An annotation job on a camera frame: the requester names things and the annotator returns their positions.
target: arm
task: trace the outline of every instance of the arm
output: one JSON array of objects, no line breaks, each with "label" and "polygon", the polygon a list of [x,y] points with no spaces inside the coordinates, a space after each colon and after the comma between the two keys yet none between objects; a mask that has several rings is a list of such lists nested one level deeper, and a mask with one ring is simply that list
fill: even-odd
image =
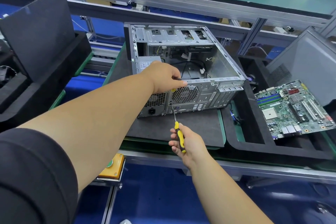
[{"label": "arm", "polygon": [[63,148],[81,191],[117,153],[150,95],[187,84],[173,77],[181,77],[178,69],[152,62],[140,74],[91,91],[19,127],[40,131]]},{"label": "arm", "polygon": [[[192,181],[210,223],[272,224],[271,220],[210,156],[202,137],[182,124],[179,128],[185,136],[184,146],[187,152],[180,151],[177,141],[170,141],[169,145],[190,169]],[[176,131],[172,128],[171,132],[171,138],[176,139]]]}]

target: green circuit board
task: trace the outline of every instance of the green circuit board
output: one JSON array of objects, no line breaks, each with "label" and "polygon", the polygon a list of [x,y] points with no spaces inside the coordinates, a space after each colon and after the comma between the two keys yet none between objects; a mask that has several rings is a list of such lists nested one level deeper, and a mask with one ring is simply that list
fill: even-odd
[{"label": "green circuit board", "polygon": [[336,128],[300,80],[260,91],[255,98],[275,140]]}]

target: screwdriver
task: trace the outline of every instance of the screwdriver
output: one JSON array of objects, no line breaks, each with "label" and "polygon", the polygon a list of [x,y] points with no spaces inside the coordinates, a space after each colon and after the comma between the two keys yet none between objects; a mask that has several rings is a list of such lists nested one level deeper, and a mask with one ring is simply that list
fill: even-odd
[{"label": "screwdriver", "polygon": [[173,107],[172,104],[171,104],[171,109],[173,110],[173,115],[174,115],[174,119],[175,119],[174,129],[176,130],[176,134],[177,134],[177,137],[178,137],[179,142],[180,142],[180,150],[183,153],[185,153],[186,150],[184,148],[184,135],[183,135],[182,131],[179,129],[179,122],[176,120],[176,116],[175,116],[175,112],[174,112],[174,107]]}]

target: black sleeve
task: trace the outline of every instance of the black sleeve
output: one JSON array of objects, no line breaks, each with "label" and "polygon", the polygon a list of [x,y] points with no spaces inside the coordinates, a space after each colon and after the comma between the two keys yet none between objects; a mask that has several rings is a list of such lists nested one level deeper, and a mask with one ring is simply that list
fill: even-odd
[{"label": "black sleeve", "polygon": [[78,185],[65,151],[26,128],[0,133],[0,222],[68,224]]}]

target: hand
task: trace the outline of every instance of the hand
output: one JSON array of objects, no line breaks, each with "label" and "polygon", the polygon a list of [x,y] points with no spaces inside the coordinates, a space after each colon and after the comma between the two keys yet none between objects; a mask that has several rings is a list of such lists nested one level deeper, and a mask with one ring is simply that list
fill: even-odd
[{"label": "hand", "polygon": [[[187,126],[179,124],[179,129],[182,131],[184,139],[184,148],[186,153],[182,153],[180,150],[178,141],[170,141],[168,144],[171,146],[171,149],[176,153],[180,158],[182,158],[183,164],[192,170],[197,166],[198,163],[204,161],[206,158],[210,157],[207,148],[205,147],[204,141],[199,134],[196,134]],[[171,139],[178,139],[175,129],[171,129],[170,135]]]},{"label": "hand", "polygon": [[188,84],[181,80],[174,80],[181,78],[180,71],[176,67],[159,61],[153,61],[140,75],[146,76],[153,82],[153,94],[181,88]]}]

